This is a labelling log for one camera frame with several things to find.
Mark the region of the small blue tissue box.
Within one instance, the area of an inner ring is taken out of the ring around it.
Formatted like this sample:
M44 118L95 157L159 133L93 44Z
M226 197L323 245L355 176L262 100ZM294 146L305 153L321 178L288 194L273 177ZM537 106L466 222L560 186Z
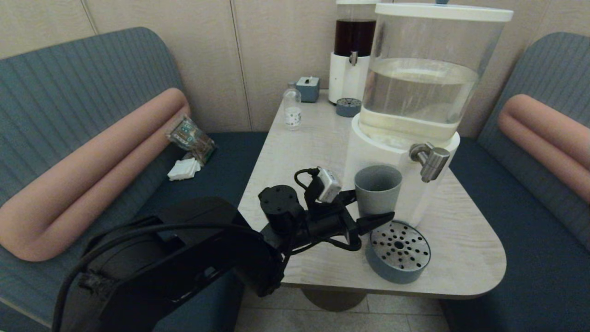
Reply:
M297 81L296 88L301 94L301 102L316 103L319 98L320 78L319 77L301 77Z

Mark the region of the pink cylindrical bolster cushion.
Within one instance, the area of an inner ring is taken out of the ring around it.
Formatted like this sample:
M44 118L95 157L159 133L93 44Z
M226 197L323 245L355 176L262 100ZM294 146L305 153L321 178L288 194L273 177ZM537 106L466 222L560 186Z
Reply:
M28 262L67 250L169 145L165 132L190 113L166 89L34 179L0 207L0 246Z
M497 123L508 139L590 205L590 128L524 94L508 99Z

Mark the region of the clear water dispenser white base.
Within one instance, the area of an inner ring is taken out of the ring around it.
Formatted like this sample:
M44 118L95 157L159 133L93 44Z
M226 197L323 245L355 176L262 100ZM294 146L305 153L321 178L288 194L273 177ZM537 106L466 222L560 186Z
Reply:
M395 218L419 225L460 144L457 132L510 9L377 4L360 113L351 122L345 183L390 165L402 175Z

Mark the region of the blue upholstered booth sofa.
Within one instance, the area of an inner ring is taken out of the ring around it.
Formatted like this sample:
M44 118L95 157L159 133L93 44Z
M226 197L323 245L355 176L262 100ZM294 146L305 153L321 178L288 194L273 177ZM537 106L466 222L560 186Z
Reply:
M462 138L450 168L499 236L507 269L484 296L441 305L451 332L590 332L590 202L500 130L518 94L588 127L590 155L590 36L531 44L478 138Z
M153 31L129 28L0 60L0 206L83 143L169 88L177 65ZM197 197L238 206L264 132L211 134L218 146L193 179L169 181L169 145L67 251L25 262L0 247L0 331L50 332L59 288L89 240Z

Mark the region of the shiny printed snack packet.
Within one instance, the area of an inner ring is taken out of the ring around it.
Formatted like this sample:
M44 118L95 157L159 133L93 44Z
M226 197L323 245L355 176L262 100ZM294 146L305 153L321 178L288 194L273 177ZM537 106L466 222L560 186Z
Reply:
M204 166L217 149L215 141L198 128L188 115L177 116L165 132L166 138Z

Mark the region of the dark beverage dispenser white base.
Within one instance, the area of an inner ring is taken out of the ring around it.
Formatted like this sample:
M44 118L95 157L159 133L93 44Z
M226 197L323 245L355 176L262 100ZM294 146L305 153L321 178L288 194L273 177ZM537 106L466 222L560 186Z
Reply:
M328 99L362 100L369 71L377 15L381 0L336 0L334 49L330 54Z

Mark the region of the bronze table pedestal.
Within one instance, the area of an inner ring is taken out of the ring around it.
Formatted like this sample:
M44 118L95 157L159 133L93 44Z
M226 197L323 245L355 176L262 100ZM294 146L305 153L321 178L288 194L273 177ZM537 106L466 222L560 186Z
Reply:
M342 312L353 309L365 298L365 293L339 292L330 290L302 289L305 296L313 305L332 312Z

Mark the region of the blue round drip tray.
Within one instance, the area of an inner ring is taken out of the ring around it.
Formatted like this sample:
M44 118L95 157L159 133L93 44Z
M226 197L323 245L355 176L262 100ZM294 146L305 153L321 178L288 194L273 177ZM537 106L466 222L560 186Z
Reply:
M417 281L431 260L425 236L398 220L371 231L365 254L375 273L401 285Z
M359 99L351 98L351 97L344 97L338 99L336 101L336 113L339 116L343 116L346 118L352 118L358 113L362 108L362 101Z

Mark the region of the grey-blue plastic cup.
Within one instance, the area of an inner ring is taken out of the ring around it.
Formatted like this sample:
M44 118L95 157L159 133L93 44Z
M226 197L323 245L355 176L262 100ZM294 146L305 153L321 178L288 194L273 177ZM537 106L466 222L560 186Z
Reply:
M401 172L390 165L359 170L354 185L360 217L394 212L402 181Z

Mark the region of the clear plastic bottle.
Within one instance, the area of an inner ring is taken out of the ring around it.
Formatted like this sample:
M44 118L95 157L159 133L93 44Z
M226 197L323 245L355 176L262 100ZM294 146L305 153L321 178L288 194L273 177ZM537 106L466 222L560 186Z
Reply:
M284 124L289 130L297 130L301 126L301 93L296 82L289 82L283 93Z

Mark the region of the white paper napkin stack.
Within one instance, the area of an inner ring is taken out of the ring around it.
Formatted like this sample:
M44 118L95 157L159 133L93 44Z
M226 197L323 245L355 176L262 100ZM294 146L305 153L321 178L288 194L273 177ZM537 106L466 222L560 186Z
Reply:
M168 178L170 181L191 179L200 170L201 165L195 158L177 160L173 168L168 172Z

